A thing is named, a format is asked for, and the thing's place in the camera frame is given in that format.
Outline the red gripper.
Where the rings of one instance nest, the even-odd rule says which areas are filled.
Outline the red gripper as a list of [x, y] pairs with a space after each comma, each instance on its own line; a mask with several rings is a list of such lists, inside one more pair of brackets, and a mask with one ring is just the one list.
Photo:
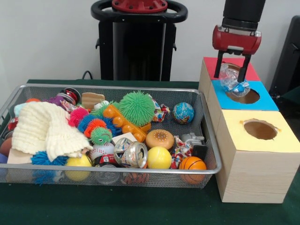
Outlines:
[[245, 31], [216, 25], [212, 35], [212, 45], [219, 50], [214, 78], [219, 78], [223, 55], [228, 50], [241, 52], [245, 57], [243, 66], [239, 70], [237, 82], [244, 82], [246, 72], [251, 60], [251, 54], [255, 54], [262, 40], [260, 31]]

